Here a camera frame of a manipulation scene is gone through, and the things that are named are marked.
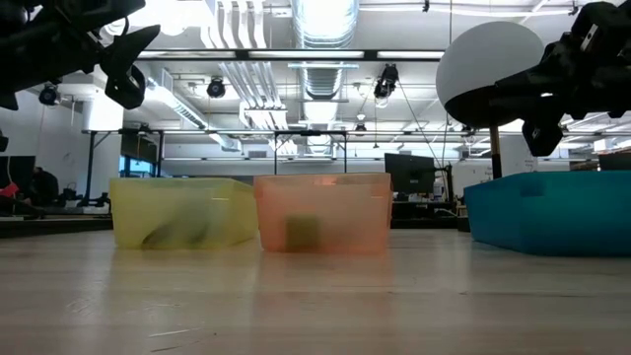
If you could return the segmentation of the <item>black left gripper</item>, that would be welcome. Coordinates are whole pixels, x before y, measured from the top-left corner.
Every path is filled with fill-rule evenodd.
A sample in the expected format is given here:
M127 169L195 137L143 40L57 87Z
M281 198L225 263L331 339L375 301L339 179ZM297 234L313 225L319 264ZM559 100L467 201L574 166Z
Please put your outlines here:
M146 6L146 0L50 0L51 18L60 25L69 46L84 61L80 69L90 72L100 65L107 75L105 94L124 107L135 109L145 98L146 79L134 64L139 54L161 32L160 25L129 30L129 16ZM117 21L123 22L119 35L103 44L100 30Z

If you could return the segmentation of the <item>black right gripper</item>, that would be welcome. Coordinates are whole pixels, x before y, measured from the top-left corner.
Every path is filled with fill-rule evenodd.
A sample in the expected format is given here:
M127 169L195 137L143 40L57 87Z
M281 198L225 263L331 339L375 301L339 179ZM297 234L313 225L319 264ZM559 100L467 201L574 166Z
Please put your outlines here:
M495 103L510 100L554 99L553 82L564 110L574 118L603 111L605 72L616 63L616 6L587 4L571 29L545 46L541 62L495 82ZM563 138L563 114L545 111L526 116L522 133L535 157L552 154Z

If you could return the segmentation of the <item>teal plastic bin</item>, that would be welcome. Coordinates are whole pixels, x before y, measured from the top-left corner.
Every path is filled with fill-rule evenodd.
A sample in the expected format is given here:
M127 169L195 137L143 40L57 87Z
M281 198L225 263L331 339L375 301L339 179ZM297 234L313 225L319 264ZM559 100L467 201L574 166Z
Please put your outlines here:
M464 189L470 233L550 256L631 256L631 171L523 173Z

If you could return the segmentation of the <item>orange translucent plastic bin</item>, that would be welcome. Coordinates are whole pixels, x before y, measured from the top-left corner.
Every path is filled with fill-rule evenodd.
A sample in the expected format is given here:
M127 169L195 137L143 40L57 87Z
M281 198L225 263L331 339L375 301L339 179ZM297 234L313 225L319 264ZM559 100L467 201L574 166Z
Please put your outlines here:
M390 230L392 189L388 173L257 176L253 180L261 245L285 249L289 215L317 215L316 253L382 253Z

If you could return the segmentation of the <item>small pale green cube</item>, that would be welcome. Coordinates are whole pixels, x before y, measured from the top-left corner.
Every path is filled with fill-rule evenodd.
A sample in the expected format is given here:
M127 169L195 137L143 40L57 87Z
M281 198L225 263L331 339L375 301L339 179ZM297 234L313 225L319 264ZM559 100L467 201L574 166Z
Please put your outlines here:
M320 219L317 215L289 215L285 225L285 249L311 252L320 247Z

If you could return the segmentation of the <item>yellow translucent plastic bin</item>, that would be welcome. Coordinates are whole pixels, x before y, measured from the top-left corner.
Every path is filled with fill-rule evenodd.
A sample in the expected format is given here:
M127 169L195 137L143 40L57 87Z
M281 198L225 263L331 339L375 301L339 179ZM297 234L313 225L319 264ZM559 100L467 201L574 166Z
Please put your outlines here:
M121 249L222 249L258 234L253 187L232 178L121 177L109 193Z

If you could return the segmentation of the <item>white globe table lamp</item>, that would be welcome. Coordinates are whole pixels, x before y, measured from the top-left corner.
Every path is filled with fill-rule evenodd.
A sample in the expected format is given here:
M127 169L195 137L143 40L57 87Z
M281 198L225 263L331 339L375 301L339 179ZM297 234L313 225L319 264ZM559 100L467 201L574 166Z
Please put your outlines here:
M439 102L451 118L472 129L513 121L493 111L495 83L539 63L540 37L523 25L489 22L459 35L440 59L436 73Z

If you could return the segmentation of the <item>black overhead crossbar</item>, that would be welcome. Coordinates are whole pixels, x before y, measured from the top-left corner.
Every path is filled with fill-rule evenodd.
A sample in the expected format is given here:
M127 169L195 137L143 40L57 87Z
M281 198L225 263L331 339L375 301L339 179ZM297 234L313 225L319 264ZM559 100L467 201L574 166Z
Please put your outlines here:
M138 61L439 62L443 50L384 49L147 49Z

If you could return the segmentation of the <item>person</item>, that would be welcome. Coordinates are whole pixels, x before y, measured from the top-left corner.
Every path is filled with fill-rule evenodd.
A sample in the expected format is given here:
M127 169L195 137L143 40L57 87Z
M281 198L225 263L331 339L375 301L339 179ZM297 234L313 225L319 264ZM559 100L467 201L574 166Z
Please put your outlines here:
M57 177L42 167L35 167L31 193L31 201L34 206L53 205L59 195Z

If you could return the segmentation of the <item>black computer monitor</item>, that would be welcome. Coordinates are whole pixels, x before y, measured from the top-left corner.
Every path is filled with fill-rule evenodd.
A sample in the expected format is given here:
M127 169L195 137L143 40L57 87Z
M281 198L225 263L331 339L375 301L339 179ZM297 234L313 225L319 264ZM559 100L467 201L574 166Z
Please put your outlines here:
M385 170L390 174L394 192L429 194L434 190L433 158L385 154Z

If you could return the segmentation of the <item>black workstation frame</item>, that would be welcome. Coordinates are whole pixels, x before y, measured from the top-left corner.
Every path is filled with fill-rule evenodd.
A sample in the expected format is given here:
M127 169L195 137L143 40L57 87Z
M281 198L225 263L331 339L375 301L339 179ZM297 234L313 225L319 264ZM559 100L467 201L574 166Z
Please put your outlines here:
M141 135L150 135L157 134L159 136L159 143L157 145L157 158L155 163L155 173L156 177L160 177L162 175L162 161L164 159L164 147L165 147L165 135L166 131L162 129L150 129L150 128L120 128L117 130L83 130L84 134L90 135L89 140L89 155L88 155L88 165L87 165L87 177L86 177L86 186L85 193L83 198L78 203L80 207L86 207L90 205L90 202L93 201L91 197L91 188L92 188L92 176L93 176L93 165L94 165L94 156L95 149L99 146L103 141L105 141L109 135L135 135L139 138Z

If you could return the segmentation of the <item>silver ventilation duct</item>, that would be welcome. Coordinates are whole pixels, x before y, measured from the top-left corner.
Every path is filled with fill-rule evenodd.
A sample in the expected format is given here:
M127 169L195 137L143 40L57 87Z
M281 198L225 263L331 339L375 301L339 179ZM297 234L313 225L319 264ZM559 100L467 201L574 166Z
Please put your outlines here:
M358 23L360 0L291 0L297 47L346 49ZM343 70L305 68L301 80L313 100L331 100L338 94Z

